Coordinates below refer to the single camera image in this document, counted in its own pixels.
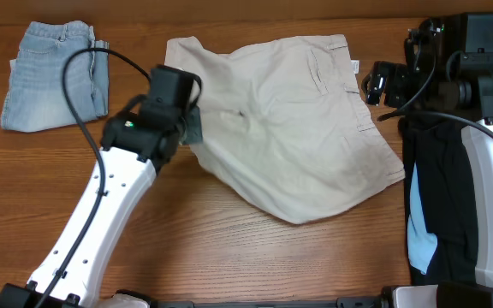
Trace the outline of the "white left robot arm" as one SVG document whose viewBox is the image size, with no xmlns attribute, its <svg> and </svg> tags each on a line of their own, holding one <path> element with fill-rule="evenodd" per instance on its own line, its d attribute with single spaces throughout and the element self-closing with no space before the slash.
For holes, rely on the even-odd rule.
<svg viewBox="0 0 493 308">
<path fill-rule="evenodd" d="M 26 286 L 10 283 L 0 308 L 117 306 L 104 301 L 104 272 L 132 211 L 183 140 L 202 139 L 198 107 L 143 107 L 110 118 L 80 201 Z"/>
</svg>

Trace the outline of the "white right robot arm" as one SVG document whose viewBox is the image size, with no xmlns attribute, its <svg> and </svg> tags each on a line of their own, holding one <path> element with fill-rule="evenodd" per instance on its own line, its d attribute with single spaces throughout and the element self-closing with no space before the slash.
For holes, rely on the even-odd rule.
<svg viewBox="0 0 493 308">
<path fill-rule="evenodd" d="M 493 307 L 493 14 L 427 19 L 404 50 L 362 89 L 403 139 L 412 283 L 364 306 Z"/>
</svg>

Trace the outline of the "beige khaki shorts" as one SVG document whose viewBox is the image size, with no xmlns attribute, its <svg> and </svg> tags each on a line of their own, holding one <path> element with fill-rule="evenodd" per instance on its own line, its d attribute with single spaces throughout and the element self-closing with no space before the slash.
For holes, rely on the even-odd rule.
<svg viewBox="0 0 493 308">
<path fill-rule="evenodd" d="M 229 54 L 173 38 L 165 62 L 197 74 L 200 166 L 248 203 L 294 224 L 335 216 L 405 176 L 372 121 L 341 34 Z"/>
</svg>

